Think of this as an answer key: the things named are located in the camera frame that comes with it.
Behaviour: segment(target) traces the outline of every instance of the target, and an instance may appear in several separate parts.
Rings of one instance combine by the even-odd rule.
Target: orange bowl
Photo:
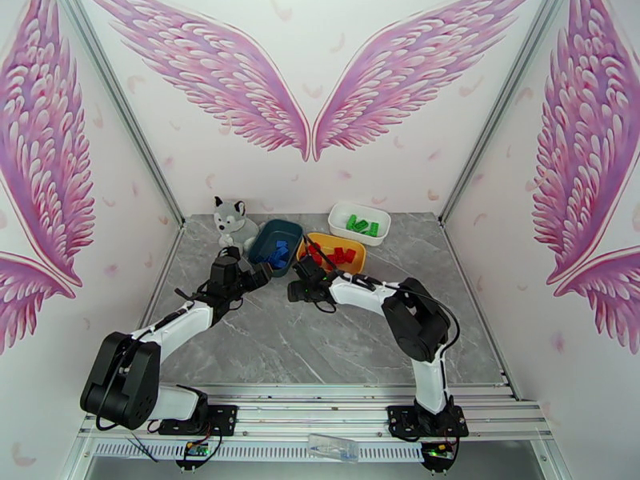
[[[325,255],[330,255],[334,252],[336,247],[342,247],[345,252],[349,249],[355,250],[355,257],[353,262],[345,262],[343,264],[336,264],[336,266],[340,270],[344,270],[349,274],[358,274],[362,272],[362,269],[365,266],[366,260],[366,250],[363,244],[360,242],[356,242],[355,240],[349,240],[348,238],[336,237],[334,235],[327,234],[319,234],[317,232],[311,232],[308,234],[309,238],[317,243],[320,246],[320,249]],[[298,260],[304,255],[306,252],[304,239],[298,247],[298,252],[296,253],[296,257]],[[326,262],[322,263],[322,268],[324,270],[330,270],[329,266]]]

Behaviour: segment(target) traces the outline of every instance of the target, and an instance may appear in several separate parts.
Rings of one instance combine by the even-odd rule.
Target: pink wing
[[[34,333],[42,301],[54,294],[75,297],[64,281],[41,264],[0,252],[0,354],[5,343],[13,346],[26,330]]]
[[[631,353],[640,349],[640,246],[601,255],[581,266],[556,289],[562,296],[575,291],[589,299],[595,325],[617,338]]]
[[[94,219],[81,102],[58,8],[31,0],[0,71],[0,179],[38,256],[78,286]]]
[[[314,159],[389,132],[475,65],[525,0],[460,0],[374,34],[352,58],[314,124]]]
[[[601,0],[571,0],[538,136],[536,240],[557,282],[591,255],[638,161],[640,82]]]
[[[256,146],[293,146],[309,157],[309,127],[259,44],[222,22],[155,0],[94,0],[125,44],[171,85]]]

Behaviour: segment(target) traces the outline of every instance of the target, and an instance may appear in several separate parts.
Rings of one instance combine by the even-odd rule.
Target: pink feather
[[[586,262],[554,295],[570,291],[589,299],[599,333],[606,328],[632,354],[640,350],[640,246]]]
[[[594,252],[638,162],[640,81],[602,0],[570,0],[545,92],[533,216],[551,284]]]
[[[2,184],[32,247],[77,286],[94,199],[82,94],[52,0],[31,0],[0,70]]]
[[[234,133],[267,150],[309,157],[309,127],[275,64],[235,27],[156,0],[94,0],[116,17],[125,44]]]
[[[420,109],[499,42],[525,0],[460,0],[374,34],[352,58],[313,128],[314,159],[368,144]]]
[[[36,313],[42,301],[62,294],[74,298],[74,292],[51,270],[31,259],[0,251],[0,354],[33,334]]]

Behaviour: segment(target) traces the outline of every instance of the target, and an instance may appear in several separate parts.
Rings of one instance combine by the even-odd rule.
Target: gray marble surface
[[[389,235],[367,247],[364,272],[388,282],[417,278],[456,313],[462,332],[447,351],[451,383],[501,382],[500,366],[432,214],[392,214]],[[256,215],[298,222],[306,232],[328,233],[326,215]],[[220,250],[213,215],[187,223],[154,317],[175,310],[204,282]],[[295,272],[273,279],[245,296],[214,328],[192,338],[162,364],[162,380],[186,385],[220,382],[411,384],[410,360],[400,351],[386,320],[341,306],[324,314],[304,302],[288,302],[286,286]]]

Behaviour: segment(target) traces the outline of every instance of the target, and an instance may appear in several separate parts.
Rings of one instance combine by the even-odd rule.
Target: stuffed toy
[[[218,243],[222,247],[236,246],[248,252],[260,229],[245,216],[244,202],[224,203],[219,196],[214,198],[215,225],[220,231]]]

